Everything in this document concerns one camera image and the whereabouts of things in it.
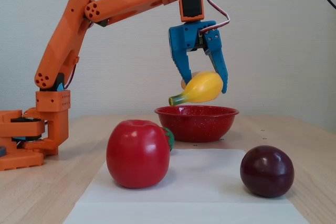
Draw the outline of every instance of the white paper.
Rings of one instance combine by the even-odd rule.
[[[65,223],[307,223],[286,197],[266,199],[245,189],[244,155],[173,150],[165,178],[145,189],[119,187],[104,163]]]

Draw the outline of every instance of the plum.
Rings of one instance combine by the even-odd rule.
[[[240,164],[240,177],[253,194],[276,198],[284,195],[294,181],[294,167],[282,150],[261,145],[248,151]]]

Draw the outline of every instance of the speckled enamel bowl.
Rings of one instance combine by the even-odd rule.
[[[218,141],[231,128],[238,110],[219,106],[167,106],[157,108],[161,125],[175,140],[192,143]]]

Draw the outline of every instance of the table surface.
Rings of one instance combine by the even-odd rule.
[[[40,167],[0,172],[0,223],[62,223],[105,161],[114,127],[126,119],[157,115],[84,116],[70,121],[69,139],[59,155]],[[231,148],[258,145],[286,152],[295,181],[286,194],[310,223],[336,220],[336,135],[289,116],[237,115],[231,130],[212,143],[176,142],[175,148]]]

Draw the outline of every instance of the yellow squash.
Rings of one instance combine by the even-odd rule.
[[[169,98],[169,105],[211,101],[220,95],[222,88],[223,81],[219,74],[211,71],[200,72],[191,79],[181,94]]]

